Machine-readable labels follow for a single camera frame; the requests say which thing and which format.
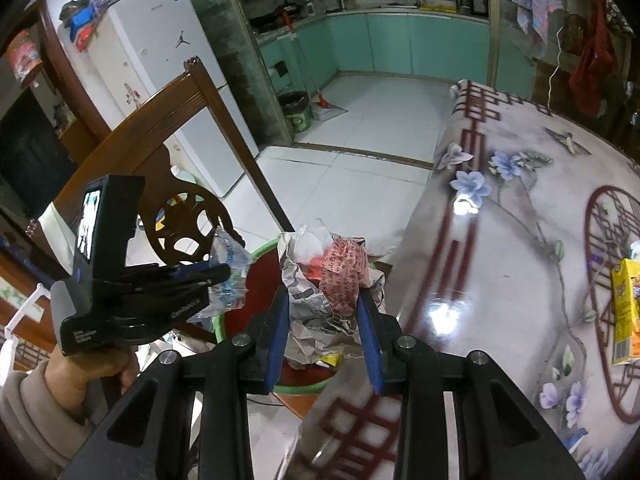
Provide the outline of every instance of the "table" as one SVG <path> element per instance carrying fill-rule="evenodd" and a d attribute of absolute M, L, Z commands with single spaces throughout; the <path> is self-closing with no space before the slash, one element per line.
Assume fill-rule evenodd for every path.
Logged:
<path fill-rule="evenodd" d="M 469 81 L 457 91 L 435 160 L 453 142 L 473 158 L 431 173 L 386 309 L 439 351 L 488 352 L 600 478 L 640 420 L 638 367 L 610 365 L 609 281 L 640 238 L 638 167 L 543 105 Z M 511 164 L 525 152 L 528 167 Z M 476 214 L 454 199 L 450 182 L 468 178 L 457 171 L 479 171 L 492 188 Z M 286 478 L 392 478 L 399 411 L 372 394 L 363 361 L 345 362 L 303 421 Z M 447 423 L 454 434 L 450 409 Z"/>

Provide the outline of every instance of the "refrigerator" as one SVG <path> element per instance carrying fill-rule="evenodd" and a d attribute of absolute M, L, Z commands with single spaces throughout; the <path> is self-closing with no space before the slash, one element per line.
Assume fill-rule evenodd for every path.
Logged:
<path fill-rule="evenodd" d="M 87 53 L 124 117 L 184 72 L 185 60 L 198 56 L 249 149 L 258 154 L 190 0 L 118 1 L 97 25 Z M 218 196 L 242 176 L 208 109 L 199 111 L 165 145 L 172 164 L 203 179 Z"/>

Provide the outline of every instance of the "bottle on counter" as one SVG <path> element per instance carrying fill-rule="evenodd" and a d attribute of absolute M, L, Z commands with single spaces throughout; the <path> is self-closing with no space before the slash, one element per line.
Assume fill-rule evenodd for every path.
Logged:
<path fill-rule="evenodd" d="M 305 0 L 306 15 L 310 18 L 316 15 L 316 8 L 311 0 Z"/>

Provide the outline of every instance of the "hand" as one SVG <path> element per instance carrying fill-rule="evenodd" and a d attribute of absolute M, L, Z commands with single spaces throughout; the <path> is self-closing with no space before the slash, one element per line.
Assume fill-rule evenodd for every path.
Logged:
<path fill-rule="evenodd" d="M 82 352 L 65 357 L 56 346 L 49 357 L 44 378 L 57 404 L 69 415 L 82 414 L 86 386 L 101 377 L 120 375 L 122 392 L 136 379 L 140 368 L 133 348 Z"/>

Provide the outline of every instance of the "crumpled paper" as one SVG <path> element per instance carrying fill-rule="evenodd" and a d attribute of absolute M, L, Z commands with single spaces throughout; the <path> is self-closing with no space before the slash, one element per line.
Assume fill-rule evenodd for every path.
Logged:
<path fill-rule="evenodd" d="M 311 230 L 305 227 L 297 233 L 283 233 L 278 240 L 282 282 L 289 291 L 290 331 L 285 357 L 301 364 L 315 363 L 327 354 L 360 357 L 362 348 L 354 314 L 358 290 L 361 286 L 370 288 L 376 306 L 384 312 L 385 276 L 380 270 L 367 267 L 363 238 L 333 235 L 333 243 L 324 243 L 327 252 L 316 286 L 304 275 L 302 267 L 306 266 L 296 262 L 294 256 L 299 235 L 308 236 Z M 316 232 L 322 239 L 321 231 Z M 304 259 L 310 262 L 317 257 L 307 254 Z"/>

